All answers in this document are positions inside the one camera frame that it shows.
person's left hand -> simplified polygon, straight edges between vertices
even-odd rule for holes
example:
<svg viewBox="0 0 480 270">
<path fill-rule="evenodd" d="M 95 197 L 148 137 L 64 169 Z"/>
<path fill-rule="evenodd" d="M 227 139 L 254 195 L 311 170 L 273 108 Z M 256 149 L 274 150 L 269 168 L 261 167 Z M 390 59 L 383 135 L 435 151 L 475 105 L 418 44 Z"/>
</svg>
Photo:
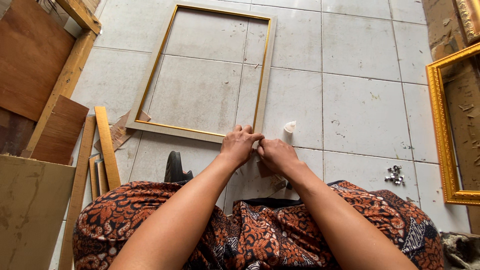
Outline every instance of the person's left hand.
<svg viewBox="0 0 480 270">
<path fill-rule="evenodd" d="M 252 126 L 236 125 L 232 132 L 223 138 L 220 155 L 231 161 L 235 169 L 245 164 L 252 156 L 252 145 L 255 141 L 265 138 L 261 133 L 250 134 Z"/>
</svg>

person's right hand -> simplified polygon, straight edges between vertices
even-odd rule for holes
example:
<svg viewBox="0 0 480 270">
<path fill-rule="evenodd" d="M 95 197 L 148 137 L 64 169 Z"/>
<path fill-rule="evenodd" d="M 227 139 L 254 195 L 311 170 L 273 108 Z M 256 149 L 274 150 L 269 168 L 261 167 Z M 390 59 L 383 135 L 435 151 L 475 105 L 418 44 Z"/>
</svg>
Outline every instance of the person's right hand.
<svg viewBox="0 0 480 270">
<path fill-rule="evenodd" d="M 295 149 L 280 139 L 261 139 L 258 142 L 257 152 L 269 169 L 287 178 L 291 170 L 301 163 Z"/>
</svg>

